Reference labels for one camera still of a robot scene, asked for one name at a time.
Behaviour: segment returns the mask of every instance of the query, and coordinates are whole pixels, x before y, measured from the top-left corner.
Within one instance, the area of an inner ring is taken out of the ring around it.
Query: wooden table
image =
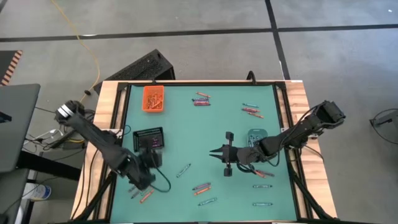
[[[145,84],[150,83],[151,81],[129,81],[129,83],[136,84]],[[167,84],[167,83],[195,83],[195,82],[209,82],[209,83],[251,83],[250,80],[164,80],[158,81],[157,83]],[[278,82],[285,83],[287,97],[289,99],[289,105],[291,110],[291,115],[293,122],[296,123],[298,119],[309,109],[307,95],[305,94],[304,84],[300,80],[258,80],[257,82]],[[111,120],[113,117],[114,111],[117,112],[115,127],[120,128],[122,122],[122,113],[124,100],[126,96],[126,91],[121,92],[121,96],[119,99],[119,103],[115,104],[116,95],[118,90],[118,81],[105,81],[103,82],[101,93],[99,95],[98,104],[96,108],[96,114],[94,117],[94,124],[101,129],[109,129],[111,126]],[[284,105],[284,100],[282,98],[282,91],[278,89],[279,96],[279,104],[280,110],[282,113],[282,119],[284,127],[289,127],[287,122],[287,113]],[[320,148],[317,140],[308,140],[308,146],[314,148],[318,152],[320,152]],[[80,200],[82,187],[83,187],[83,172],[85,173],[84,179],[84,188],[83,188],[83,196],[81,198],[80,206],[76,212],[76,216],[78,216],[83,209],[85,208],[86,203],[90,202],[93,198],[94,194],[97,192],[100,182],[101,170],[103,166],[103,158],[100,153],[94,157],[96,152],[96,148],[89,144],[86,150],[85,155],[85,168],[82,170],[82,175],[80,176],[80,181],[78,184],[78,188],[75,196],[75,203],[73,204],[72,213],[76,210],[78,206],[78,202]],[[331,216],[336,217],[336,210],[333,203],[333,199],[331,196],[328,178],[326,176],[325,167],[323,165],[322,160],[315,153],[306,150],[305,148],[302,151],[302,166],[305,175],[305,181],[307,183],[307,189],[316,199],[316,201],[323,207],[323,209]],[[91,169],[91,184],[90,188],[88,188],[88,176],[90,175],[90,164],[92,163]],[[298,207],[300,209],[300,216],[305,218],[307,217],[305,212],[305,204],[303,196],[300,190],[296,187],[297,192],[297,200]],[[106,205],[108,203],[108,191],[105,192],[103,199],[101,201],[101,209],[99,212],[98,218],[105,218],[106,213]]]

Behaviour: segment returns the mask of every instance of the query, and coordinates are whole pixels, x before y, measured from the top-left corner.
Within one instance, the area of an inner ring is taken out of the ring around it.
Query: white bottle
[[[51,195],[51,187],[46,185],[26,183],[22,199],[46,200]]]

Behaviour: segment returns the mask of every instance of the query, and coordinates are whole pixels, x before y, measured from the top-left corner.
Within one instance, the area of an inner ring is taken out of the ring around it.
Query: orange crayon
[[[262,177],[262,178],[266,178],[266,176],[258,171],[254,171],[258,176]]]
[[[200,195],[200,194],[202,194],[203,192],[206,192],[206,191],[208,191],[208,190],[210,190],[210,189],[211,189],[211,186],[209,186],[209,187],[207,187],[207,188],[205,188],[205,189],[201,189],[201,190],[195,192],[195,193],[194,193],[194,196]]]
[[[258,115],[258,114],[252,113],[252,112],[248,112],[248,114],[256,116],[258,118],[264,118],[264,116],[261,116],[261,115]]]
[[[209,95],[207,95],[207,94],[204,94],[204,93],[201,93],[201,92],[197,92],[197,95],[201,95],[201,96],[204,96],[204,97],[207,97],[207,98],[210,98],[211,96],[209,96]]]
[[[140,201],[139,203],[144,203],[147,198],[154,193],[154,189],[152,189],[148,194],[146,194]]]

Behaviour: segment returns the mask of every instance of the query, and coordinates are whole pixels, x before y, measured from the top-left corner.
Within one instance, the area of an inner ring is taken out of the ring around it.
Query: floor tile line
[[[320,27],[281,27],[278,32],[311,32],[338,30],[396,29],[398,24],[356,25],[356,26],[320,26]]]
[[[285,80],[290,80],[289,69],[287,68],[287,62],[285,58],[284,49],[282,46],[282,42],[280,41],[278,27],[276,25],[276,19],[274,15],[274,11],[272,9],[271,0],[265,0],[267,6],[267,12],[269,16],[269,21],[271,23],[272,34],[274,36],[274,42],[276,46],[276,51],[279,58],[280,67],[282,70],[282,76]]]
[[[256,34],[272,32],[271,28],[243,28],[243,29],[217,29],[217,30],[185,30],[185,31],[166,31],[166,32],[142,32],[125,34],[94,34],[81,35],[82,40],[95,39],[118,39],[135,37],[172,37],[185,35],[212,35],[212,34]],[[30,42],[30,41],[50,41],[50,40],[76,40],[74,35],[49,36],[49,37],[5,37],[0,38],[0,42]]]

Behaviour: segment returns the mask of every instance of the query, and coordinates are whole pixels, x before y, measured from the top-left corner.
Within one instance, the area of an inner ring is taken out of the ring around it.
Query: gray concrete floor
[[[263,0],[59,0],[81,34],[115,34],[196,29],[270,27]],[[272,0],[279,27],[397,24],[396,1]],[[0,37],[73,35],[48,0],[8,1],[0,13]],[[311,105],[334,100],[347,115],[344,125],[320,138],[333,199],[343,220],[396,223],[398,146],[380,139],[368,119],[398,108],[398,30],[348,30],[280,34],[292,79],[304,80]],[[101,79],[159,49],[178,79],[241,79],[253,70],[259,79],[283,79],[271,33],[193,35],[86,40],[101,67]],[[23,50],[11,85],[39,83],[37,105],[54,110],[80,99],[96,76],[86,50],[74,40],[0,43],[0,50]],[[97,97],[87,102],[94,109]],[[29,132],[39,135],[57,124],[35,111]],[[381,132],[398,141],[395,129]],[[59,158],[70,152],[48,152]],[[81,167],[83,154],[65,159]],[[45,179],[40,174],[38,179]],[[70,216],[76,183],[48,183],[53,197],[35,204],[31,223],[64,222]]]

